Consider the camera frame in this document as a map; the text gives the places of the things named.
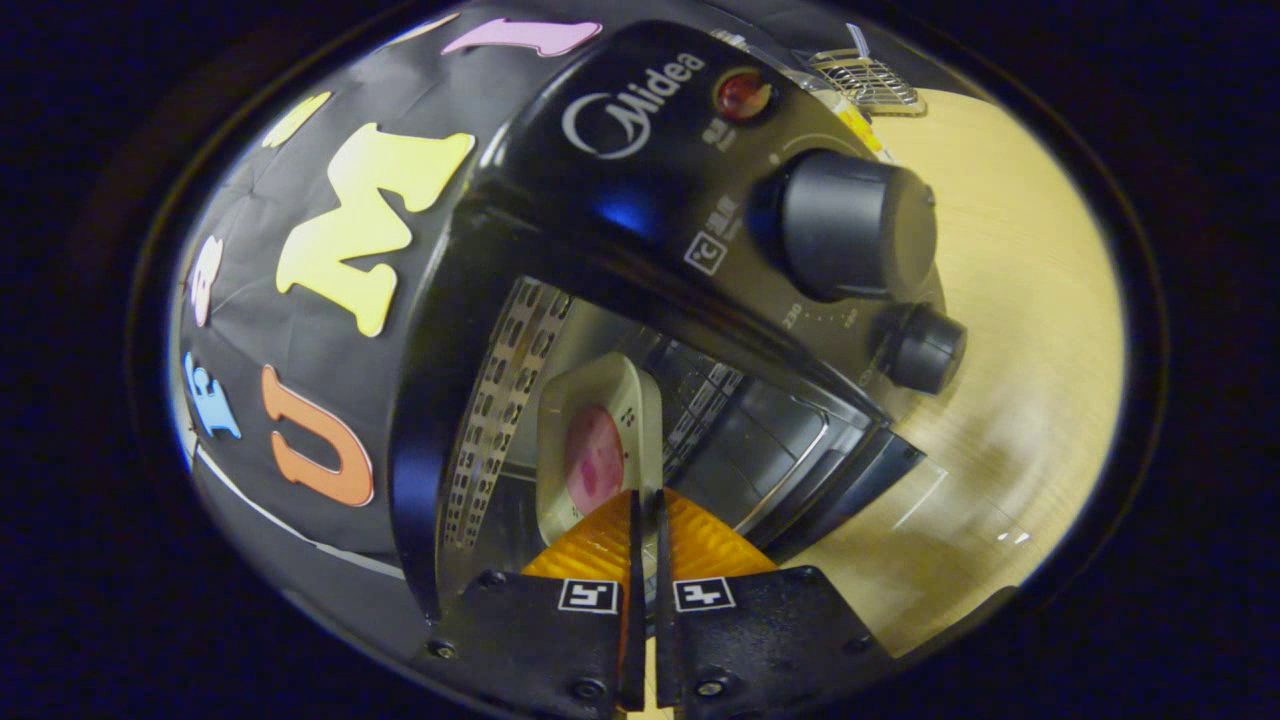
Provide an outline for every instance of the wooden surface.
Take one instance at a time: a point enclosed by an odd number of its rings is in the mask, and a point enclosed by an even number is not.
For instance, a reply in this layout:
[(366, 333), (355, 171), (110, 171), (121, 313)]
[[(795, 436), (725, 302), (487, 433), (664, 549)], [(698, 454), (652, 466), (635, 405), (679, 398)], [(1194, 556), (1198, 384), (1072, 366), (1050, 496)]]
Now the wooden surface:
[[(873, 127), (934, 188), (938, 270), (968, 354), (897, 427), (929, 461), (787, 562), (820, 568), (895, 656), (1052, 551), (1097, 480), (1124, 374), (1105, 240), (1070, 181), (1001, 109), (920, 94), (927, 117)], [(631, 716), (672, 714), (650, 694)]]

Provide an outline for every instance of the temperature knob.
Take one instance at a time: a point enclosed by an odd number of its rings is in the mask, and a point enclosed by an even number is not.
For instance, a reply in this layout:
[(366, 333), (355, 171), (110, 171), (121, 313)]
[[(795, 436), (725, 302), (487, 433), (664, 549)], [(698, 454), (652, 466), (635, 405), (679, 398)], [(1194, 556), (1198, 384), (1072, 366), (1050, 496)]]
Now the temperature knob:
[(815, 151), (781, 197), (782, 245), (796, 284), (817, 300), (911, 300), (929, 277), (933, 191), (896, 165)]

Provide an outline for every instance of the pink food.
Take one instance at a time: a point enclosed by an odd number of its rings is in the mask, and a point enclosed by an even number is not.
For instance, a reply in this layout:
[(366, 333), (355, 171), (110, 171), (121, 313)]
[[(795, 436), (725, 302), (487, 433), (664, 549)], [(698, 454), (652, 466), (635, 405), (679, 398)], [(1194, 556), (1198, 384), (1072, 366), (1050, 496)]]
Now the pink food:
[(581, 409), (564, 438), (564, 488), (582, 515), (622, 489), (622, 438), (608, 410)]

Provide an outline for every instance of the wire rack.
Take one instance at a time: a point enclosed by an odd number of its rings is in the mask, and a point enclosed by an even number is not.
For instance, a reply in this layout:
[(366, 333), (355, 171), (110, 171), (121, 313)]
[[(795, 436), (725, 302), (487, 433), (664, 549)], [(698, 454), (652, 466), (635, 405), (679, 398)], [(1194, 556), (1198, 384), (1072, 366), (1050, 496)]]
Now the wire rack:
[(827, 50), (809, 58), (809, 68), (822, 74), (850, 102), (877, 115), (923, 115), (928, 105), (920, 94), (888, 65), (858, 49)]

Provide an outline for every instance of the black knob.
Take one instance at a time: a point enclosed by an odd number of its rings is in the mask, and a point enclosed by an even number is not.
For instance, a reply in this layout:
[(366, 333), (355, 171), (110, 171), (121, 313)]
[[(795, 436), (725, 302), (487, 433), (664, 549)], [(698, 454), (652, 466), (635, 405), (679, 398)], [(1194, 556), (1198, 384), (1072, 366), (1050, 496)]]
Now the black knob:
[(781, 199), (782, 245), (796, 284), (818, 300), (911, 300), (933, 268), (933, 191), (896, 165), (815, 151)]
[(902, 327), (886, 374), (893, 384), (937, 395), (960, 368), (966, 340), (964, 325), (931, 305), (918, 305)]

